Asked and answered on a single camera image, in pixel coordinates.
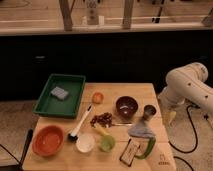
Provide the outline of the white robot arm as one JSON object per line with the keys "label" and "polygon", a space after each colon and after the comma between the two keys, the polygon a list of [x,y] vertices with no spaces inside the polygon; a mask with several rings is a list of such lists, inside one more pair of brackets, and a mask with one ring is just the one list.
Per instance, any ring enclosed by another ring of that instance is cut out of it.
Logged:
{"label": "white robot arm", "polygon": [[208,70],[199,62],[175,68],[167,73],[167,86],[158,99],[167,109],[179,106],[188,99],[213,114],[213,88],[205,84],[207,78]]}

